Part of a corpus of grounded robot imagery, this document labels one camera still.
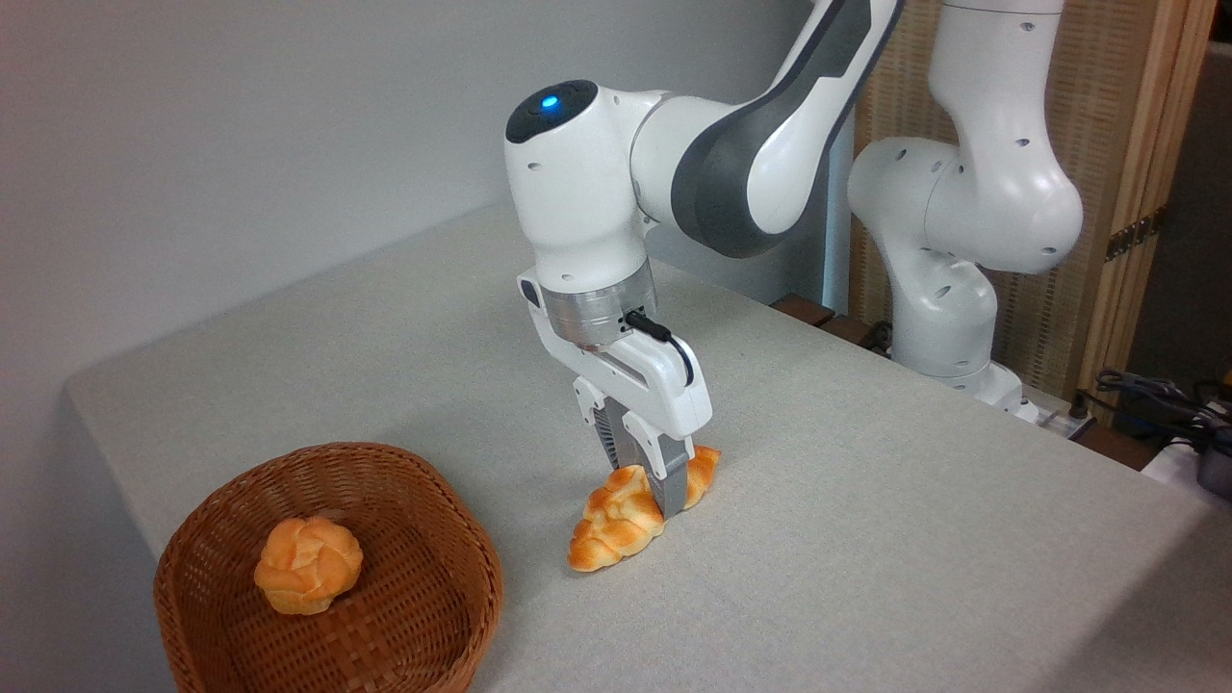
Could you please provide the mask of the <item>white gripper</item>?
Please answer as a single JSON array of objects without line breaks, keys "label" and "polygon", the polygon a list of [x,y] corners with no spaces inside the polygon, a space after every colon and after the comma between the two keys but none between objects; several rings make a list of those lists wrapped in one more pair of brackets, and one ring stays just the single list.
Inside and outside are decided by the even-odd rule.
[{"label": "white gripper", "polygon": [[678,342],[690,370],[675,346],[638,330],[588,351],[554,334],[535,273],[520,273],[517,286],[524,298],[536,297],[529,302],[529,314],[546,351],[582,376],[574,380],[582,420],[594,425],[611,469],[643,469],[662,515],[681,513],[694,455],[689,437],[712,417],[691,346]]}]

